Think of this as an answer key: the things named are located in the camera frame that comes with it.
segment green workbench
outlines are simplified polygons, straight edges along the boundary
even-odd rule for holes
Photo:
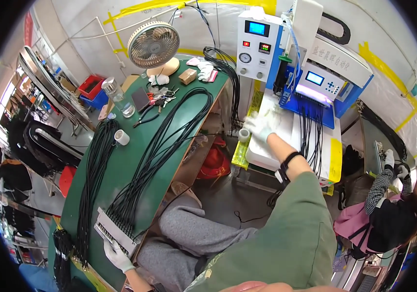
[[[106,210],[118,192],[130,182],[132,176],[134,175],[135,168],[137,167],[137,164],[139,163],[139,160],[154,133],[161,125],[161,122],[165,119],[168,112],[176,105],[184,94],[195,87],[205,87],[212,93],[214,101],[216,101],[219,93],[222,91],[228,80],[228,76],[226,74],[219,72],[217,78],[212,83],[202,83],[196,79],[189,85],[184,85],[180,82],[178,76],[187,68],[189,67],[186,65],[186,61],[181,61],[177,72],[170,76],[170,83],[165,86],[171,88],[175,85],[175,89],[179,88],[179,90],[176,93],[176,99],[167,104],[157,119],[133,128],[132,126],[140,116],[139,113],[136,112],[132,117],[126,119],[116,107],[112,110],[112,112],[116,114],[116,120],[119,122],[120,128],[130,136],[130,142],[126,146],[118,144],[108,161],[101,188],[93,207],[93,215],[90,225],[91,238],[89,247],[89,264],[117,291],[122,289],[125,276],[118,268],[113,266],[113,264],[106,258],[103,251],[103,240],[96,233],[93,227],[98,216],[97,209],[98,207],[101,207]],[[132,102],[131,94],[139,87],[146,88],[147,81],[147,79],[142,78],[136,79],[125,92],[125,99]],[[183,103],[177,111],[168,133],[172,133],[191,120],[202,109],[205,100],[205,95],[198,94],[192,96],[185,103]],[[152,117],[157,110],[157,107],[153,108],[151,112],[147,114],[147,117]],[[194,130],[191,133],[191,136],[196,135],[197,132],[198,130]],[[163,146],[163,148],[174,143],[174,140],[175,137],[171,138]],[[142,230],[147,229],[147,227],[151,224],[153,217],[191,142],[191,140],[187,140],[181,145],[181,147],[170,157],[170,159],[168,159],[157,171],[153,179],[147,185],[147,188],[143,191],[137,207],[134,235],[137,235]],[[78,209],[82,188],[85,183],[87,158],[88,149],[85,152],[84,158],[78,166],[77,172],[72,180],[61,216],[61,226],[71,234],[73,240],[75,240],[77,234]],[[50,273],[53,271],[54,252],[54,243],[52,236],[50,236],[48,248]],[[87,281],[83,272],[75,268],[72,264],[71,276],[77,276],[84,280],[87,284],[91,285],[91,283]]]

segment red bag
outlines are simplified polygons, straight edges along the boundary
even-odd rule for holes
[[[229,169],[229,160],[220,150],[220,147],[226,147],[225,141],[219,136],[215,137],[212,147],[208,151],[207,157],[200,168],[197,178],[210,179],[220,178],[231,172]]]

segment red stool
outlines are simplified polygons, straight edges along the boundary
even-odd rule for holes
[[[67,197],[67,193],[69,192],[69,188],[71,187],[72,179],[74,178],[76,171],[77,168],[73,166],[66,166],[61,173],[61,177],[59,178],[59,189],[61,190],[64,198]]]

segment gray pants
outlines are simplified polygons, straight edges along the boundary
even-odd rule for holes
[[[212,257],[256,234],[256,228],[236,229],[205,219],[205,211],[192,197],[182,195],[167,207],[159,220],[162,234],[179,248],[150,238],[137,262],[168,289],[183,291],[197,276],[201,256]]]

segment green shirt sleeve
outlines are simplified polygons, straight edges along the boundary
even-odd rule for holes
[[[209,261],[186,291],[218,292],[253,280],[283,282],[293,289],[328,285],[336,250],[319,182],[305,172],[279,196],[265,226]]]

